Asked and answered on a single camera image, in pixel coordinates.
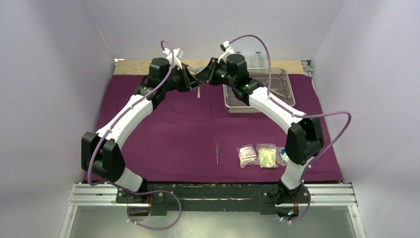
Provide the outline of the clear plastic compartment box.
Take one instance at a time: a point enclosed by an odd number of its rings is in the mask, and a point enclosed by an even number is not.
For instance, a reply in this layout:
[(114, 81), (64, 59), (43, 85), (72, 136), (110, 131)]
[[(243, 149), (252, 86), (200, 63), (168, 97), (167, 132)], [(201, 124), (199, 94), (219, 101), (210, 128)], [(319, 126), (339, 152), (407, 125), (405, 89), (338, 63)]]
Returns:
[(236, 51), (247, 62), (248, 68), (268, 68), (267, 55), (263, 52)]

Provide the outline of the purple cloth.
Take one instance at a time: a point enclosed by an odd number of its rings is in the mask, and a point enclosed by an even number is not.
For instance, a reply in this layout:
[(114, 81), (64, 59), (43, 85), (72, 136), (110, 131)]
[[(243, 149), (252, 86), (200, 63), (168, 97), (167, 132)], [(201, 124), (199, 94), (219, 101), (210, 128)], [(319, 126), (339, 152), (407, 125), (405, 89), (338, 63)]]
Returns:
[[(143, 76), (115, 75), (105, 91), (97, 129), (126, 105)], [(320, 114), (312, 79), (289, 75), (294, 108)], [(215, 140), (219, 141), (216, 164)], [(285, 132), (262, 113), (231, 114), (224, 107), (222, 86), (203, 85), (197, 91), (166, 93), (165, 100), (130, 134), (122, 147), (126, 166), (148, 181), (277, 182), (285, 167), (240, 167), (237, 148), (271, 143), (283, 147)], [(332, 148), (307, 171), (305, 181), (342, 180)]]

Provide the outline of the pink white gauze packet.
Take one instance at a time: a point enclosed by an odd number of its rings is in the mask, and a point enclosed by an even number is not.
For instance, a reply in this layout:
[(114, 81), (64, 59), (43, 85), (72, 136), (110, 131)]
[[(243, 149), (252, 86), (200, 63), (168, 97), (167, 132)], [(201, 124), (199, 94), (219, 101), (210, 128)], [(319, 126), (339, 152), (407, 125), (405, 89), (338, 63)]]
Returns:
[(237, 152), (241, 168), (245, 168), (247, 165), (259, 164), (258, 154), (252, 144), (238, 147)]

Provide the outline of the green white gauze packet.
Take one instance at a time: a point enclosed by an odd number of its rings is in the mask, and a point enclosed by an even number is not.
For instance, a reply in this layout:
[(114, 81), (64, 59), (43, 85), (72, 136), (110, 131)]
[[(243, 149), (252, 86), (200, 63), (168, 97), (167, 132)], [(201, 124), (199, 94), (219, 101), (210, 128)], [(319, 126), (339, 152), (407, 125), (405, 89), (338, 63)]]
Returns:
[(278, 164), (276, 163), (277, 147), (275, 144), (257, 144), (257, 154), (259, 157), (259, 164), (261, 168), (278, 167)]

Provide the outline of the blue white gauze packet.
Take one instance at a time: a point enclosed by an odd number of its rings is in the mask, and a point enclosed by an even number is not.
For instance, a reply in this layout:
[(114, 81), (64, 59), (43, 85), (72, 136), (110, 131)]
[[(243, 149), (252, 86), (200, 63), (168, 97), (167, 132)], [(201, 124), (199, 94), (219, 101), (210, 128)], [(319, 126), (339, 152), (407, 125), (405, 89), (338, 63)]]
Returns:
[(287, 166), (289, 157), (283, 147), (276, 148), (276, 163), (281, 166)]

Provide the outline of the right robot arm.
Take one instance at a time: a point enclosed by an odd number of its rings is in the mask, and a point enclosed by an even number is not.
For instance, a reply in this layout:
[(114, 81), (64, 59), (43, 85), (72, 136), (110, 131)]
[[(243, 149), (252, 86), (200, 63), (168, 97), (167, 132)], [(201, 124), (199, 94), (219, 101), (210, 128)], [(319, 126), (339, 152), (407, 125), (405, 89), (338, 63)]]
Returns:
[(289, 162), (278, 182), (277, 197), (285, 202), (295, 198), (303, 188), (306, 168), (324, 146), (320, 119), (272, 95), (268, 86), (250, 77), (240, 54), (229, 55), (226, 60), (212, 58), (196, 77), (209, 85), (229, 86), (238, 100), (262, 112), (286, 133), (285, 152)]

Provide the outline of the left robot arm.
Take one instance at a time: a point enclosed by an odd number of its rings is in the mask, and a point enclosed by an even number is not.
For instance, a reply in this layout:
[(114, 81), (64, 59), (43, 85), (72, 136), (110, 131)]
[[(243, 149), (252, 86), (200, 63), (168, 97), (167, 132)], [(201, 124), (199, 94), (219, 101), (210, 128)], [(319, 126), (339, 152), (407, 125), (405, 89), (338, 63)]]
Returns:
[(146, 179), (127, 168), (121, 149), (140, 122), (165, 99), (166, 92), (188, 92), (199, 85), (179, 57), (152, 59), (149, 73), (121, 111), (95, 133), (86, 132), (82, 136), (81, 167), (87, 173), (88, 184), (113, 183), (128, 190), (134, 202), (145, 201)]

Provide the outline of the orange handled adjustable wrench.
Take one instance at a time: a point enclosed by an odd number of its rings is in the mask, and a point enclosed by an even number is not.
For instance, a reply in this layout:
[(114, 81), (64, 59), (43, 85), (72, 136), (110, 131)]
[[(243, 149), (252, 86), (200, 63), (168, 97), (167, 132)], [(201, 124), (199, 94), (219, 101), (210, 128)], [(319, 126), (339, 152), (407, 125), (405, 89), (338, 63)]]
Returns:
[(191, 66), (189, 64), (186, 63), (182, 63), (183, 66), (186, 66), (186, 68), (191, 71), (194, 72), (195, 74), (201, 72), (204, 68), (202, 66)]

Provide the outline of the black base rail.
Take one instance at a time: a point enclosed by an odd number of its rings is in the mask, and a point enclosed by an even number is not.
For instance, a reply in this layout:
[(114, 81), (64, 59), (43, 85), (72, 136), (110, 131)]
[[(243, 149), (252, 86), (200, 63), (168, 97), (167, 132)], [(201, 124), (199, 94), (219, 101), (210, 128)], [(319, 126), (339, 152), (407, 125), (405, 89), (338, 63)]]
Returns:
[(310, 183), (287, 191), (278, 182), (183, 183), (149, 182), (135, 194), (120, 188), (116, 203), (145, 207), (153, 216), (169, 211), (255, 212), (295, 218), (308, 204), (328, 195), (328, 184)]

